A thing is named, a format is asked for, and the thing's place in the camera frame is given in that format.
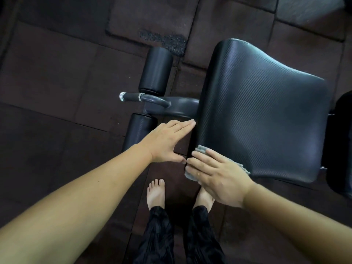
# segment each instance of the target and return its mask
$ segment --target left hand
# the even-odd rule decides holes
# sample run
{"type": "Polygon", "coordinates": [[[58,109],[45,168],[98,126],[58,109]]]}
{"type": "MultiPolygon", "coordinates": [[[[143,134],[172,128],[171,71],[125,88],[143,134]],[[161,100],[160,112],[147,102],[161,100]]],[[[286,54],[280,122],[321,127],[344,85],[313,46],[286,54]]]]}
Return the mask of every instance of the left hand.
{"type": "Polygon", "coordinates": [[[172,161],[186,164],[183,156],[174,153],[174,147],[179,140],[191,132],[194,126],[196,126],[194,119],[185,122],[171,120],[167,124],[161,123],[139,142],[139,145],[150,152],[152,162],[172,161]]]}

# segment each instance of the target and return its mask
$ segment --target black pants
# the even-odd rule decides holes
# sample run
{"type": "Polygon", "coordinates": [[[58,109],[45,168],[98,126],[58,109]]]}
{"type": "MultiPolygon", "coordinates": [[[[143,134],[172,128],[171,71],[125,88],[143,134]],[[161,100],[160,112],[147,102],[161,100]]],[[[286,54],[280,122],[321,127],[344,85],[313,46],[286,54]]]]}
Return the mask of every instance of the black pants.
{"type": "MultiPolygon", "coordinates": [[[[208,220],[208,210],[204,206],[192,210],[184,241],[187,264],[225,263],[225,255],[215,239],[208,220]]],[[[138,255],[133,263],[174,264],[174,262],[174,228],[166,211],[161,207],[153,207],[138,255]]]]}

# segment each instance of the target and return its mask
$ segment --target textured vinyl upholstery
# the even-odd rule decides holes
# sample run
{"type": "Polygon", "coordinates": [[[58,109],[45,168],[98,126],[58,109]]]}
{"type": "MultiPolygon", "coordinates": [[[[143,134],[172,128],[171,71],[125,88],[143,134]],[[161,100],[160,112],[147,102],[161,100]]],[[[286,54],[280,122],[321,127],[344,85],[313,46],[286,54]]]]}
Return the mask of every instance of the textured vinyl upholstery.
{"type": "Polygon", "coordinates": [[[224,40],[207,71],[195,144],[242,163],[254,177],[312,182],[330,101],[323,79],[289,68],[245,41],[224,40]]]}

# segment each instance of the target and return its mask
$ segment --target bare foot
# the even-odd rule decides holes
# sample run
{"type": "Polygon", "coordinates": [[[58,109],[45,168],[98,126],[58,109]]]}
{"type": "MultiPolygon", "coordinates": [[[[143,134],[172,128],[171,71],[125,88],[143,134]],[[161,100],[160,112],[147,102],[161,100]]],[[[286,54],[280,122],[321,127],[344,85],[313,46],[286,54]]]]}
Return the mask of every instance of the bare foot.
{"type": "Polygon", "coordinates": [[[208,213],[212,209],[215,199],[202,187],[197,195],[196,203],[193,208],[198,206],[205,206],[208,213]]]}
{"type": "Polygon", "coordinates": [[[158,179],[149,183],[149,187],[147,189],[147,204],[149,210],[152,207],[160,206],[165,208],[165,182],[163,179],[158,179]]]}

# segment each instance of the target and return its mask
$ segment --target gray rag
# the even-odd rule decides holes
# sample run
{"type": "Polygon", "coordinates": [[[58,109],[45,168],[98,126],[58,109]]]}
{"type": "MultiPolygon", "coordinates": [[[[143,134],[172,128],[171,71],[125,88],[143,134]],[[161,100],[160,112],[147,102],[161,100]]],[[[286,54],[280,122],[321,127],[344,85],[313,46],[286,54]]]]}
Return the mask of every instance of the gray rag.
{"type": "MultiPolygon", "coordinates": [[[[208,155],[208,154],[206,153],[207,147],[205,147],[205,146],[198,145],[195,150],[196,150],[197,152],[200,152],[200,153],[203,153],[203,154],[205,154],[205,155],[208,155]]],[[[239,165],[239,166],[241,167],[241,169],[244,170],[245,173],[247,173],[248,175],[251,174],[248,170],[246,170],[246,169],[243,167],[242,164],[239,164],[239,163],[237,163],[237,162],[235,162],[235,163],[236,163],[237,165],[239,165]]],[[[195,181],[195,182],[198,181],[196,178],[194,178],[194,177],[193,177],[189,172],[187,172],[187,171],[184,172],[184,175],[186,176],[187,179],[190,179],[190,180],[195,181]]]]}

